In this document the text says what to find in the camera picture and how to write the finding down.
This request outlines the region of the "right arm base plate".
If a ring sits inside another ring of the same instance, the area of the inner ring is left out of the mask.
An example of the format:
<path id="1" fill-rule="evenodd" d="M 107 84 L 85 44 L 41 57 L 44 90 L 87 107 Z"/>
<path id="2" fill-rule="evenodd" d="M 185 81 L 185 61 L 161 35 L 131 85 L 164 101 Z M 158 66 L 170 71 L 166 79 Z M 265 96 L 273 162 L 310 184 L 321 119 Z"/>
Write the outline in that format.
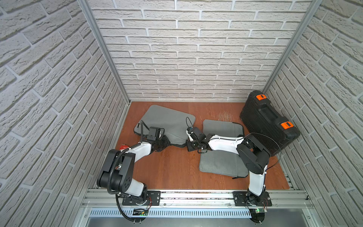
<path id="1" fill-rule="evenodd" d="M 263 191 L 260 196 L 256 196 L 250 191 L 233 191 L 233 200 L 236 207 L 271 207 L 272 201 L 267 191 Z"/>

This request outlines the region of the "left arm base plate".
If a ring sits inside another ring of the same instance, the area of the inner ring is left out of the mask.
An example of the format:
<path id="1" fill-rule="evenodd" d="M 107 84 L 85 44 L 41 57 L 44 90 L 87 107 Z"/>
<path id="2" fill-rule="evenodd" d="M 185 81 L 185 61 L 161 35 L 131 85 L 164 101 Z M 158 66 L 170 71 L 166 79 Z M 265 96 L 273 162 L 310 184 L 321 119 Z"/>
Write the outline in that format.
<path id="1" fill-rule="evenodd" d="M 158 206 L 160 204 L 161 191 L 151 190 L 142 193 L 141 196 L 131 195 L 123 198 L 123 206 Z"/>

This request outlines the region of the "grey zippered laptop bag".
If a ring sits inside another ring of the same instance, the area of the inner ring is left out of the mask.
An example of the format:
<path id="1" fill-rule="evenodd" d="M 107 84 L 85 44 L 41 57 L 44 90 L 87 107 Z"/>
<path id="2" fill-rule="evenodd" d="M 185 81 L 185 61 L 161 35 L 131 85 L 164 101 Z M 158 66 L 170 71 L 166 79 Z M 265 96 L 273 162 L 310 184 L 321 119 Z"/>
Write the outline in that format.
<path id="1" fill-rule="evenodd" d="M 164 128 L 171 145 L 183 148 L 188 140 L 187 128 L 194 125 L 196 117 L 189 113 L 152 105 L 141 120 L 149 128 L 152 126 Z"/>

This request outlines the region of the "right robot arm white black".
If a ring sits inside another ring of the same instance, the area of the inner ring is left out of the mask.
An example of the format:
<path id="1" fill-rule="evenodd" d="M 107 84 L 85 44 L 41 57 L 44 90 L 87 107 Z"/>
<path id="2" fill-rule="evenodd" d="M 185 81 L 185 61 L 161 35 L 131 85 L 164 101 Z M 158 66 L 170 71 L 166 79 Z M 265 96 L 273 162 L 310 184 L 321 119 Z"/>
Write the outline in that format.
<path id="1" fill-rule="evenodd" d="M 188 151 L 222 150 L 239 155 L 249 171 L 249 187 L 245 202 L 252 206 L 260 203 L 267 205 L 262 196 L 266 191 L 265 177 L 271 154 L 253 135 L 232 138 L 219 135 L 206 136 L 204 133 L 192 131 L 186 133 Z"/>

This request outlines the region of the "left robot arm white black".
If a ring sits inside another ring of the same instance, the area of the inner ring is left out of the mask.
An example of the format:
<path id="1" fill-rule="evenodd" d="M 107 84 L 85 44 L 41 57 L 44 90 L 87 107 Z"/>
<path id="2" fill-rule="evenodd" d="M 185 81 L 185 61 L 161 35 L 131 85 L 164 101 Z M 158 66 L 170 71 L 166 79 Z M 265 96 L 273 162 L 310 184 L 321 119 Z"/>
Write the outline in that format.
<path id="1" fill-rule="evenodd" d="M 155 141 L 142 141 L 122 150 L 112 149 L 107 153 L 96 185 L 105 188 L 111 195 L 130 197 L 137 204 L 147 200 L 147 185 L 133 179 L 137 161 L 153 152 L 161 152 L 170 145 L 167 136 Z"/>

